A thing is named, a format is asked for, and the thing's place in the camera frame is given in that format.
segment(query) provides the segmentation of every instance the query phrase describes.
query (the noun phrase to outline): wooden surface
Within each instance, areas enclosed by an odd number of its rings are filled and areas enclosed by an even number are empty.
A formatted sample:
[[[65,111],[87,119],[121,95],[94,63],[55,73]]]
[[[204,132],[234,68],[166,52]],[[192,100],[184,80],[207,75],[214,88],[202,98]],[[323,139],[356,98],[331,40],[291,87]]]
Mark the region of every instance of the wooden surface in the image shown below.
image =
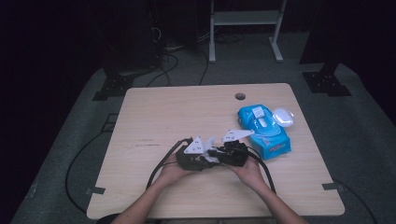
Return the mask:
[[[244,93],[243,101],[235,99]],[[179,140],[200,136],[203,141],[240,129],[237,111],[263,104],[270,110],[285,107],[294,114],[286,132],[291,152],[267,164],[277,194],[302,216],[338,216],[344,205],[322,184],[332,179],[288,84],[248,84],[130,89],[126,93],[96,187],[89,218],[120,213],[145,190],[149,176]],[[243,142],[250,146],[247,139]],[[214,167],[189,175],[165,190],[149,217],[270,217],[268,208],[228,168]]]

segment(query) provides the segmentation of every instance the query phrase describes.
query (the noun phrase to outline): hand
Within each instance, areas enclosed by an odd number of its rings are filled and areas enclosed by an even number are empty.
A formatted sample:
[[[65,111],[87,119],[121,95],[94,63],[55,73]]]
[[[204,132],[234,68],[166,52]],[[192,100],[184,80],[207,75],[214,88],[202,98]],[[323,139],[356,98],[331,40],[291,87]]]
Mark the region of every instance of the hand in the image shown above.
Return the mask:
[[[268,188],[262,178],[259,163],[253,158],[248,157],[243,167],[227,165],[244,183],[251,189]]]
[[[183,170],[178,164],[176,154],[172,154],[163,164],[165,164],[161,170],[160,175],[155,180],[156,183],[161,183],[162,186],[167,187],[176,183],[185,175],[194,173],[193,171]]]

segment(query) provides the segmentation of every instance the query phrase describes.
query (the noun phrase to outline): wet wipes package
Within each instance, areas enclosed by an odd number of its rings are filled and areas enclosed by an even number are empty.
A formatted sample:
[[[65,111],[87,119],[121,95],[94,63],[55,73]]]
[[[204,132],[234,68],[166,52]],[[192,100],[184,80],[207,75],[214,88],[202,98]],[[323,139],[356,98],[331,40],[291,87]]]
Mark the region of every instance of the wet wipes package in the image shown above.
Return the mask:
[[[242,107],[238,111],[238,117],[243,129],[254,131],[248,139],[264,160],[291,151],[290,139],[285,130],[264,105]]]

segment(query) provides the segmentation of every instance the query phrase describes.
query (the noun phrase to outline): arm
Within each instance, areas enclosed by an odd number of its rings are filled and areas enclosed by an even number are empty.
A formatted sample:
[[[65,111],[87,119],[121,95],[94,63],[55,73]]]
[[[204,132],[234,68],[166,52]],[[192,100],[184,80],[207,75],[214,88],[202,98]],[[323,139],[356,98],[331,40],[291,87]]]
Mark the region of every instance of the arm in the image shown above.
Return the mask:
[[[165,163],[173,161],[176,161],[175,154],[171,155]],[[163,190],[177,182],[184,175],[190,173],[192,172],[181,169],[177,163],[165,165],[152,185],[134,203],[117,216],[112,224],[144,223]]]
[[[259,164],[252,158],[247,158],[243,167],[228,166],[246,186],[254,190],[269,208],[275,220],[279,223],[307,223],[288,207],[262,178]]]

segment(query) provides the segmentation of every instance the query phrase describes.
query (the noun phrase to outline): person's right hand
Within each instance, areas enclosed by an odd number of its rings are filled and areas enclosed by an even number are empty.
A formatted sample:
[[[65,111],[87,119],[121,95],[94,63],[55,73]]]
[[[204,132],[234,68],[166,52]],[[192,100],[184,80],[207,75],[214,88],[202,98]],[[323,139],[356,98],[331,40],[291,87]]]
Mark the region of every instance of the person's right hand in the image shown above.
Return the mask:
[[[231,165],[227,166],[239,177],[242,183],[244,183],[249,188],[268,188],[264,182],[264,179],[262,178],[262,172],[260,170],[259,163],[253,158],[248,157],[243,167]]]

